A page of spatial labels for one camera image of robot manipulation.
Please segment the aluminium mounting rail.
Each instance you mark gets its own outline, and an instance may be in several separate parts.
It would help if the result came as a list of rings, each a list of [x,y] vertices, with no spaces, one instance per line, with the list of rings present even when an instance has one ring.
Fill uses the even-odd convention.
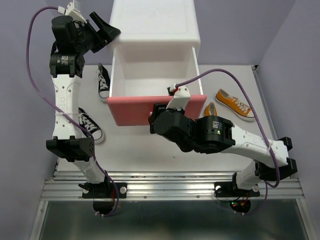
[[[229,181],[231,172],[111,172],[116,182],[127,184],[126,201],[213,200],[215,182]],[[78,186],[85,177],[78,171],[56,171],[44,183],[42,201],[79,201]]]

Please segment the black sneaker front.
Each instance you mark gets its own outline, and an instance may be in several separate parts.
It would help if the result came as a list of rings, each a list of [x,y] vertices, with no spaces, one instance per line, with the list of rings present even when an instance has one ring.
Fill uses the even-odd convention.
[[[84,109],[78,108],[78,122],[79,125],[86,129],[83,131],[83,134],[86,137],[90,137],[88,133],[93,136],[94,143],[96,145],[101,144],[105,140],[104,131],[100,128],[100,126],[85,112]]]

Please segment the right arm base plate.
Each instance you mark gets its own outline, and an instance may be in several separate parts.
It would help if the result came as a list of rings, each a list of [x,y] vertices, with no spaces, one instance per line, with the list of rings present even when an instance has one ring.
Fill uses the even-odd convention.
[[[214,183],[214,190],[218,198],[259,197],[260,192],[254,190],[238,189],[231,181],[218,181]]]

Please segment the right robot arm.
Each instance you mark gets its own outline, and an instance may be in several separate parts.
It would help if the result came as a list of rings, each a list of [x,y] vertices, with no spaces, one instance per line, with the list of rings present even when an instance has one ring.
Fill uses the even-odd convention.
[[[200,154],[234,154],[251,159],[244,170],[233,175],[231,192],[242,195],[260,181],[277,181],[297,173],[297,163],[289,158],[292,142],[289,137],[264,140],[230,120],[208,115],[196,120],[183,110],[156,103],[148,118],[150,133],[175,143],[184,152]]]

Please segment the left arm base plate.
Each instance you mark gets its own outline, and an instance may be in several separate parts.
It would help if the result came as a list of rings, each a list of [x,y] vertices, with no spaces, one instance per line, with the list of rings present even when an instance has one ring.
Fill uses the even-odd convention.
[[[116,182],[115,183],[118,191],[119,198],[125,199],[127,197],[127,183],[126,182]],[[111,182],[101,182],[101,183],[79,183],[78,186],[82,189],[83,199],[115,199],[116,189]]]

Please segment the orange sneaker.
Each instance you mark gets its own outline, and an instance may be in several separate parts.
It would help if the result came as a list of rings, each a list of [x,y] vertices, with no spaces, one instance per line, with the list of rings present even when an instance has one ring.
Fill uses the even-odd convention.
[[[204,108],[204,114],[205,117],[208,116],[217,116],[217,108],[214,102],[210,102],[205,108]]]
[[[253,122],[255,120],[255,116],[250,106],[239,100],[237,97],[229,95],[223,89],[218,90],[215,95],[215,100],[218,104],[231,110],[238,118],[247,122]]]

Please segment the white shoe cabinet shell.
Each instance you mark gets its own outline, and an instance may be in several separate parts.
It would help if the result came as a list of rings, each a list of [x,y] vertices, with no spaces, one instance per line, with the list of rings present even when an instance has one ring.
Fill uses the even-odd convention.
[[[193,0],[115,0],[109,24],[121,31],[118,45],[201,46]]]

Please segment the black sneaker back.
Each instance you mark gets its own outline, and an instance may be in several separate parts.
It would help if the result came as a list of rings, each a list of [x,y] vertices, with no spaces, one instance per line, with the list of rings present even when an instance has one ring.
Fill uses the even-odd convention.
[[[97,65],[96,79],[98,81],[99,99],[106,103],[110,95],[111,79],[108,70],[101,63]]]

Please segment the black sneaker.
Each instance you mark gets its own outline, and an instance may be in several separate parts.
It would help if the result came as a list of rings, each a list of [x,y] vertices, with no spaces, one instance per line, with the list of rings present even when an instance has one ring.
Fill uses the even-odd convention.
[[[99,99],[106,103],[110,95],[111,79],[108,70],[101,63],[97,65],[96,79],[98,81]]]
[[[83,134],[86,137],[90,137],[88,133],[93,136],[94,143],[96,145],[101,144],[105,140],[104,131],[100,128],[100,126],[85,112],[84,109],[78,108],[78,122],[79,125],[86,129],[83,131]]]

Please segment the pink front white drawer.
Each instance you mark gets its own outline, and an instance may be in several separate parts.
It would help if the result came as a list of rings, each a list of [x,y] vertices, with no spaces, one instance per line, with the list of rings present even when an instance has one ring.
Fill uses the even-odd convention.
[[[145,126],[156,103],[171,100],[167,88],[199,75],[194,47],[113,50],[106,100],[117,126]]]

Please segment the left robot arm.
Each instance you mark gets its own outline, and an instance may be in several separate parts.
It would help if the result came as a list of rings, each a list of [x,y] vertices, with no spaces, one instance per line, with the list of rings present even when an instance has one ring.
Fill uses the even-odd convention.
[[[55,41],[52,45],[49,68],[55,91],[55,127],[46,148],[61,159],[74,164],[94,185],[100,197],[111,193],[106,173],[97,165],[93,138],[86,137],[79,125],[79,92],[85,65],[84,55],[96,53],[115,40],[121,33],[106,23],[96,12],[89,20],[61,15],[51,21]]]

